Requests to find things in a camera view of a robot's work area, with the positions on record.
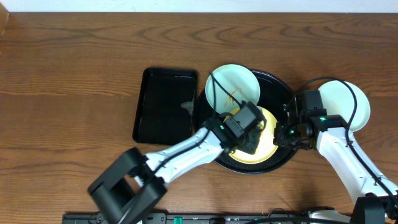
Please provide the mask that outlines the light blue plate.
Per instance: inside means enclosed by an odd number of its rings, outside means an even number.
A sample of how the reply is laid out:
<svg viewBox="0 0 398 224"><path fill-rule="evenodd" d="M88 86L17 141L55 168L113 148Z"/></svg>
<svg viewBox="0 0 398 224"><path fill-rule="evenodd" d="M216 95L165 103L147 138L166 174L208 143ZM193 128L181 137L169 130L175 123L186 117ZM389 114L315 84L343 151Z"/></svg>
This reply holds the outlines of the light blue plate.
<svg viewBox="0 0 398 224"><path fill-rule="evenodd" d="M369 121L371 107L367 96L356 85L346 82L353 90L357 99L357 110L350 126L352 132L359 131ZM323 107L328 115L341 115L348 122L354 110L354 99L346 85L339 81L324 83L319 89Z"/></svg>
<svg viewBox="0 0 398 224"><path fill-rule="evenodd" d="M239 108L238 103L242 101L251 101L255 105L259 102L261 89L255 75L248 68L227 64L220 66L212 71L215 80L231 95L227 95L221 87L215 82L213 85L210 75L205 85L205 96L209 105L214 107L214 98L216 98L216 112L221 114L232 112Z"/></svg>

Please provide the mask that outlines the yellow plate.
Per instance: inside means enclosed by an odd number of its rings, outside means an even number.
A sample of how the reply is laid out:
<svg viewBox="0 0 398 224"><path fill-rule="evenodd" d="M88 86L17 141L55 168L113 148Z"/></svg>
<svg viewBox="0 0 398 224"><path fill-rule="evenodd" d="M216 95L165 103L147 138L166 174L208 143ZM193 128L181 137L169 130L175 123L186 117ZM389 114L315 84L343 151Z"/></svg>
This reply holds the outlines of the yellow plate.
<svg viewBox="0 0 398 224"><path fill-rule="evenodd" d="M235 161L243 164L258 164L269 159L277 150L277 146L274 145L274 128L276 127L277 120L272 113L265 108L258 106L262 110L263 115L267 121L265 130L261 133L259 138L259 144L254 154L248 154L246 152L236 150L235 153L229 153L229 157Z"/></svg>

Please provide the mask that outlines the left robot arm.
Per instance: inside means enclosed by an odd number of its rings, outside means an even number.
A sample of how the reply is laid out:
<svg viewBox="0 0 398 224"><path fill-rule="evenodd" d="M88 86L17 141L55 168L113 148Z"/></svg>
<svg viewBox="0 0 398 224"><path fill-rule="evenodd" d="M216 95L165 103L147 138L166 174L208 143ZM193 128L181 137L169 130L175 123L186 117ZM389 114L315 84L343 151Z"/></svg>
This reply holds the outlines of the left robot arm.
<svg viewBox="0 0 398 224"><path fill-rule="evenodd" d="M240 141L228 125L209 119L188 139L158 152L122 153L89 187L88 193L108 223L138 223L186 172L230 152Z"/></svg>

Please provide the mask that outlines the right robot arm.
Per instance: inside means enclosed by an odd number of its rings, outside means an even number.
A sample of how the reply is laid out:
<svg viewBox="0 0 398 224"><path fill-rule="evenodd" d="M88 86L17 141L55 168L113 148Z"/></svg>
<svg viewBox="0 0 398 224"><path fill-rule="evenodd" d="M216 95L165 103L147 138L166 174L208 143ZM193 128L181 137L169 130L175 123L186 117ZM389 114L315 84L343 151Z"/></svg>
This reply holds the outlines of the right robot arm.
<svg viewBox="0 0 398 224"><path fill-rule="evenodd" d="M288 118L276 124L274 144L314 149L330 163L354 202L350 223L397 220L397 184L373 164L341 115L328 115L319 96L295 95L284 110Z"/></svg>

